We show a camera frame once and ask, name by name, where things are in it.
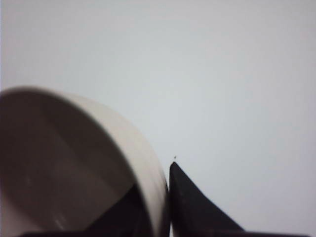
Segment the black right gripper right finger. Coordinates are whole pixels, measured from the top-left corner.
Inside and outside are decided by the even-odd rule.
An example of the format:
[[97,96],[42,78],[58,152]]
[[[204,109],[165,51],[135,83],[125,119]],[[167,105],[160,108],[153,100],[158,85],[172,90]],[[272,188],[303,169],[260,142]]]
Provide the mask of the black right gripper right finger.
[[175,237],[304,237],[248,231],[213,203],[177,162],[169,168],[170,215]]

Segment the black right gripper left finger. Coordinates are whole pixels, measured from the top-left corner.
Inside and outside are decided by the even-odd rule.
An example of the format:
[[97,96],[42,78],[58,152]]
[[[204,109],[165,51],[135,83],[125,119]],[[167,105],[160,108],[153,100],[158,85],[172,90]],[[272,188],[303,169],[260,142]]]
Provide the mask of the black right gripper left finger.
[[29,196],[19,204],[19,237],[149,237],[151,222],[137,185],[118,194],[79,185]]

